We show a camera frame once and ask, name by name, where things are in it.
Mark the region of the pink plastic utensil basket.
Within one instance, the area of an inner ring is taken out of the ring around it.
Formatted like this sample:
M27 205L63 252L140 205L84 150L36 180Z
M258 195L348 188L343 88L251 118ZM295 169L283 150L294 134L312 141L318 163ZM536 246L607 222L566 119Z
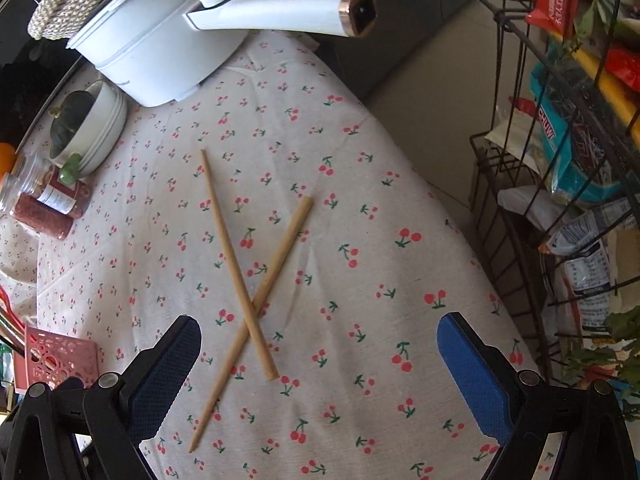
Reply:
M77 377L90 387L99 377L98 346L94 341L25 328L24 356L13 353L14 387L24 394L35 382L54 389Z

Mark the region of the black microwave oven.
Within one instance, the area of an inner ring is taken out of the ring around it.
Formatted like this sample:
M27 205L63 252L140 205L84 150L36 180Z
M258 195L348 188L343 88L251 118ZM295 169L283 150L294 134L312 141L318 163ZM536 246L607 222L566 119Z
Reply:
M27 25L40 0L1 0L1 140L19 146L82 63L64 40L35 40Z

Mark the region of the stacked white bowls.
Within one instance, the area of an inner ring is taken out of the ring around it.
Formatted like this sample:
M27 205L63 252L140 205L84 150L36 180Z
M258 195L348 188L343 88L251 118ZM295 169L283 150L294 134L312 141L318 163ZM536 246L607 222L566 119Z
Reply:
M73 155L79 155L78 176L81 178L89 177L104 163L122 134L127 117L124 94L109 82L97 80L84 93L93 97L92 107L65 148L51 146L49 154L59 167Z

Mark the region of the small green jar lid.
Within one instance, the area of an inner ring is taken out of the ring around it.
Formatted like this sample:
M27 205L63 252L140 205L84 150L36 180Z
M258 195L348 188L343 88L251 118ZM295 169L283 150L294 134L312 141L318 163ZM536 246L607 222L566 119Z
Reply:
M60 169L58 180L69 188L73 188L78 181L81 159L81 154L73 153Z

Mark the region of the red plastic spoon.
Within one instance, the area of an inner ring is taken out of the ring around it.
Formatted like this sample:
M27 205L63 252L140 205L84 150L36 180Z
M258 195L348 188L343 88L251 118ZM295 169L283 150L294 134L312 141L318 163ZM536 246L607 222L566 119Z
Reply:
M20 330L24 330L24 323L13 312L9 295L2 286L0 287L0 299L4 304L4 310L6 310L6 314L8 315L11 322Z

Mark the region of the spice jar red granules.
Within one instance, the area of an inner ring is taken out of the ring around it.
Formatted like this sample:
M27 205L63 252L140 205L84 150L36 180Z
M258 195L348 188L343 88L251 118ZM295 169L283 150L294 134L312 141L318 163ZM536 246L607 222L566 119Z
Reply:
M23 192L12 174L4 174L1 179L1 212L56 240L65 240L73 226L72 218Z

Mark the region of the cherry print tablecloth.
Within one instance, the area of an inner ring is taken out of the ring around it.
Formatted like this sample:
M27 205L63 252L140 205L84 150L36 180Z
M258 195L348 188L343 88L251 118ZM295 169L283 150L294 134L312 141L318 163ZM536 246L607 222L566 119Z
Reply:
M280 377L249 339L194 453L194 430L243 312L215 190L250 298L295 209L314 199L259 312ZM14 311L94 341L123 370L180 314L202 350L157 436L162 479L477 479L497 452L442 362L461 312L510 357L520 336L463 234L383 126L292 36L260 32L189 99L131 105L66 240L1 222Z

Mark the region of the white electric cooking pot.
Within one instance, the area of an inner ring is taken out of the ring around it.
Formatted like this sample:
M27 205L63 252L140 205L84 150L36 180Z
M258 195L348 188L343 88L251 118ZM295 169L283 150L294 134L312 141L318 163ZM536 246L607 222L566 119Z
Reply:
M68 40L144 107L182 101L252 30L360 37L375 0L108 0Z

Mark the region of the diagonal wooden chopstick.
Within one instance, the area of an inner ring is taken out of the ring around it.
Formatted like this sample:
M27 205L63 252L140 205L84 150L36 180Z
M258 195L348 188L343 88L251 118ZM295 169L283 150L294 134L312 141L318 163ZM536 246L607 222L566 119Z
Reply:
M273 256L272 261L268 264L268 272L256 290L254 298L250 298L250 294L247 291L242 271L238 263L238 258L236 258L226 224L224 223L224 218L222 218L222 215L218 210L215 210L214 219L216 221L216 226L221 228L220 239L222 249L224 250L224 255L227 257L235 295L240 302L243 312L243 323L236 331L235 336L232 339L232 343L224 356L224 360L222 361L220 371L215 379L212 391L210 392L209 398L203 408L203 413L200 417L200 424L198 425L198 428L194 430L194 434L189 445L190 453L194 453L200 446L200 442L204 436L205 430L207 429L210 416L213 415L216 402L224 392L224 388L226 388L232 366L239 359L249 339L254 341L255 350L260 362L262 362L262 369L264 370L267 379L275 380L280 377L277 365L274 364L265 336L259 325L259 312L267 301L273 285L276 284L286 258L288 258L288 254L291 252L295 243L297 233L304 226L312 206L314 206L314 199L312 197L304 196L300 200L294 214L292 215L292 219L281 238L276 253Z

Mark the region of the labelled spice jar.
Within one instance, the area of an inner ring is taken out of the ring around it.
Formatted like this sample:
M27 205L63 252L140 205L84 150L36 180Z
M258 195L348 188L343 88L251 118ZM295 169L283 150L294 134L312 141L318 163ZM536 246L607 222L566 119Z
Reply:
M62 169L39 154L23 155L14 168L21 191L61 214L81 218L88 209L91 190L85 182L63 182Z

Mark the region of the dark green squash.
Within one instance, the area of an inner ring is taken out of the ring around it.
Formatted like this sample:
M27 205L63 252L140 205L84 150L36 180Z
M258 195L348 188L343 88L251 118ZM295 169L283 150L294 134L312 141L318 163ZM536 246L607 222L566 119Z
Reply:
M50 156L56 157L70 143L87 115L96 98L86 90L70 92L58 107L52 107L49 115L53 118L50 127Z

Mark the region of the teal snack bag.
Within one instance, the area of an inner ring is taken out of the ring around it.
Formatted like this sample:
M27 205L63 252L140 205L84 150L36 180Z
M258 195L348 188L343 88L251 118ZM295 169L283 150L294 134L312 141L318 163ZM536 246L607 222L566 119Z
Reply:
M585 207L610 202L623 195L623 185L570 89L602 114L607 132L622 131L611 107L576 61L557 58L550 66L536 65L530 73L530 90L538 106L544 157L551 168L549 190L564 202L576 200Z

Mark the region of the green leafy vegetables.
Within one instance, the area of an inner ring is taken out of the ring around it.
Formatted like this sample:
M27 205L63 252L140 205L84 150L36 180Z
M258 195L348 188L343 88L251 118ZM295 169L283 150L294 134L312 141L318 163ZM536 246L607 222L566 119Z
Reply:
M597 379L614 389L627 422L639 420L639 307L605 319L610 338L570 338L562 375L582 387Z

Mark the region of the orange tangerine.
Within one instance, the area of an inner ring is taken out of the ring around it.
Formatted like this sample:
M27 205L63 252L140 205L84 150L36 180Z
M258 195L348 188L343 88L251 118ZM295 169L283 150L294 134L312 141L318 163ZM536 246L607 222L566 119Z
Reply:
M0 177L5 174L9 174L14 165L16 159L15 148L9 143L0 143Z

